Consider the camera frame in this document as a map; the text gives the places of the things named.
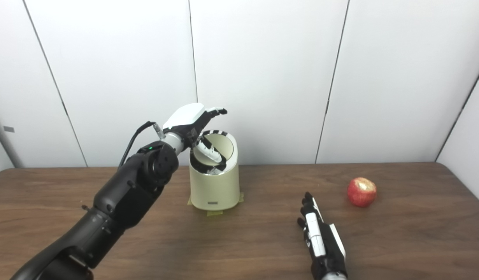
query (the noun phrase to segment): robotic arm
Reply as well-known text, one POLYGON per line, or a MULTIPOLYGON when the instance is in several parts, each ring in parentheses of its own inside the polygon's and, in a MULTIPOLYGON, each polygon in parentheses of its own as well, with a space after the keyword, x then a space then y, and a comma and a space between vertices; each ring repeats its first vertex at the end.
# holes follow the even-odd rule
POLYGON ((160 140, 142 147, 125 163, 124 155, 120 168, 97 192, 93 206, 85 207, 87 212, 79 222, 24 264, 11 280, 92 280, 90 269, 158 199, 179 167, 177 155, 195 145, 213 117, 226 113, 224 108, 205 110, 202 104, 192 103, 179 108, 163 131, 154 124, 160 140))

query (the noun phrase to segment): black cable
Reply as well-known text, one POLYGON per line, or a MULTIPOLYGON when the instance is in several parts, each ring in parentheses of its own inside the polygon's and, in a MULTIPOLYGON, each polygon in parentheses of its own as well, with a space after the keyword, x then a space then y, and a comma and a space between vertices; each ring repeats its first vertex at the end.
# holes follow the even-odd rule
POLYGON ((122 156, 122 160, 120 161, 120 164, 118 165, 118 168, 120 168, 124 163, 125 163, 125 160, 127 159, 127 155, 129 154, 129 151, 130 149, 132 149, 132 145, 134 144, 134 141, 136 140, 137 136, 145 129, 147 129, 148 127, 154 125, 155 122, 150 122, 150 121, 147 121, 145 124, 141 125, 140 128, 138 128, 136 130, 136 133, 134 133, 134 135, 132 136, 132 138, 130 139, 130 142, 129 142, 129 145, 127 146, 127 149, 125 150, 125 152, 123 153, 123 156, 122 156))

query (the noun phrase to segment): cream trash can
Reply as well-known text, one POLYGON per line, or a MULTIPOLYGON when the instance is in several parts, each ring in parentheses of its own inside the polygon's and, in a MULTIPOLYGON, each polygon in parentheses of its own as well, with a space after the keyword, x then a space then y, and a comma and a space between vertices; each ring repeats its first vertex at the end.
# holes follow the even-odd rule
POLYGON ((220 165, 194 147, 189 154, 191 203, 198 209, 219 211, 239 202, 239 167, 236 139, 225 131, 204 131, 206 138, 226 159, 220 165))

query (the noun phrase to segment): red apple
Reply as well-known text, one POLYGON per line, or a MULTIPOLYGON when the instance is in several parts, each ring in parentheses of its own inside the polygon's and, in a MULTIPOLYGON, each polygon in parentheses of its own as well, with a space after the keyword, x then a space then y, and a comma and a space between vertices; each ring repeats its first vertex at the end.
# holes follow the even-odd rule
POLYGON ((347 194, 353 205, 367 207, 376 198, 376 185, 366 178, 358 177, 350 181, 347 194))

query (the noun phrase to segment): black and white robotic hand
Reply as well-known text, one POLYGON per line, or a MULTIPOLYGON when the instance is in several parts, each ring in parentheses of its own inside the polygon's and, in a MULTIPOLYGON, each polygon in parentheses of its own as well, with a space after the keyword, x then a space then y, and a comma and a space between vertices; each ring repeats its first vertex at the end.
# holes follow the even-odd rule
POLYGON ((334 224, 323 221, 316 199, 305 193, 298 225, 304 231, 304 238, 312 257, 314 280, 346 280, 345 248, 334 224))

